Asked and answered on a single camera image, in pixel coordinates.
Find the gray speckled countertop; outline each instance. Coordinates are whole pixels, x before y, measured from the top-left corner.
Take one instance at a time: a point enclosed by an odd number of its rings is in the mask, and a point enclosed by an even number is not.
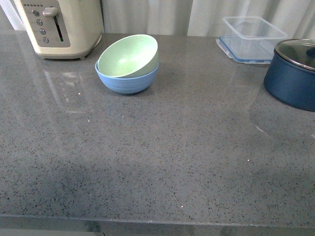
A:
[[[267,65],[208,37],[155,36],[154,83],[112,92],[94,64],[124,36],[105,34],[85,60],[43,60],[25,32],[0,33],[0,226],[315,228],[315,113],[274,99]]]

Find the clear plastic container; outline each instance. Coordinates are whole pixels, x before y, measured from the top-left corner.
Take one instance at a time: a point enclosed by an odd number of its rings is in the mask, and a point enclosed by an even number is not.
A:
[[[228,30],[219,37],[232,58],[244,63],[270,63],[275,45],[287,34],[258,16],[224,17]]]

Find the toaster lever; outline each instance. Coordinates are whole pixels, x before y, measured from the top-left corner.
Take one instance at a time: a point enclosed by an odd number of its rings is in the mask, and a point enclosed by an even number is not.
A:
[[[47,7],[43,11],[43,16],[46,17],[55,17],[58,14],[58,9],[55,7]]]

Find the stacked bowls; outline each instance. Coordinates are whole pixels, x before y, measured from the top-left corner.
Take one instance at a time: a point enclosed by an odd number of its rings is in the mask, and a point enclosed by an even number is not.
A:
[[[157,76],[158,43],[146,34],[120,39],[102,53],[95,70],[103,84],[115,92],[140,92]]]

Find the pot lid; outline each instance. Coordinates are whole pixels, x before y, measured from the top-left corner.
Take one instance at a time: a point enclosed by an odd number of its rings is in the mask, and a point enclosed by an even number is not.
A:
[[[289,39],[275,47],[280,57],[301,68],[315,71],[315,40]]]

